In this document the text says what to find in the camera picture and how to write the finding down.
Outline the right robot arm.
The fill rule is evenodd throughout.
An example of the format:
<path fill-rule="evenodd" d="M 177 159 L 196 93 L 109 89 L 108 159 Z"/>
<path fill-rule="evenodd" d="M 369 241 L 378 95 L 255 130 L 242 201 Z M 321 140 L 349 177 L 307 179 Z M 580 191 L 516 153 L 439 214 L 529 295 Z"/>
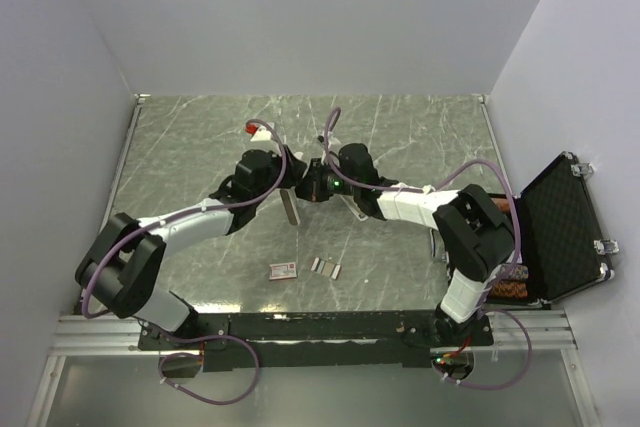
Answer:
<path fill-rule="evenodd" d="M 450 274 L 434 313 L 434 328 L 449 345 L 469 336 L 493 285 L 511 273 L 520 256 L 518 222 L 510 220 L 482 187 L 470 184 L 445 191 L 383 177 L 361 143 L 313 158 L 296 181 L 295 194 L 309 202 L 349 197 L 366 217 L 438 232 Z"/>

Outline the white stapler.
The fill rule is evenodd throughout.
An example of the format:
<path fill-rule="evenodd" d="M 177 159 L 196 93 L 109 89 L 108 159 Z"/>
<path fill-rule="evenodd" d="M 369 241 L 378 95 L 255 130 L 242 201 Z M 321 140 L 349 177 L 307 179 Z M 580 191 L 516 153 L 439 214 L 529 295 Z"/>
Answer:
<path fill-rule="evenodd" d="M 297 208 L 295 191 L 293 189 L 280 189 L 279 194 L 289 224 L 292 226 L 299 226 L 300 216 Z"/>

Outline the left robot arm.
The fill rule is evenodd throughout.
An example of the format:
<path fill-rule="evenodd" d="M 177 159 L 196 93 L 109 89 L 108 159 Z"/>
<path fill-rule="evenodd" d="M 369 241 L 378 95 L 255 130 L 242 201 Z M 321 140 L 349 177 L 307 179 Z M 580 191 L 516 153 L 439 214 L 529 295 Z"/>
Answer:
<path fill-rule="evenodd" d="M 201 202 L 158 217 L 111 217 L 75 272 L 85 296 L 95 297 L 120 319 L 156 325 L 171 346 L 183 349 L 197 336 L 195 309 L 176 294 L 156 287 L 163 261 L 188 247 L 244 228 L 275 189 L 295 187 L 307 164 L 300 153 L 253 149 L 235 172 Z"/>

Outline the beige green stapler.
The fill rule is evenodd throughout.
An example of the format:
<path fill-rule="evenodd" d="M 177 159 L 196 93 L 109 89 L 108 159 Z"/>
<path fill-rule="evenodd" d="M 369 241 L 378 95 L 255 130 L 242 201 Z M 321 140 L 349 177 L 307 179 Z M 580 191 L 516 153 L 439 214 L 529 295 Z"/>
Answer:
<path fill-rule="evenodd" d="M 351 196 L 341 195 L 340 198 L 358 221 L 362 222 L 368 219 L 368 216 L 360 210 Z"/>

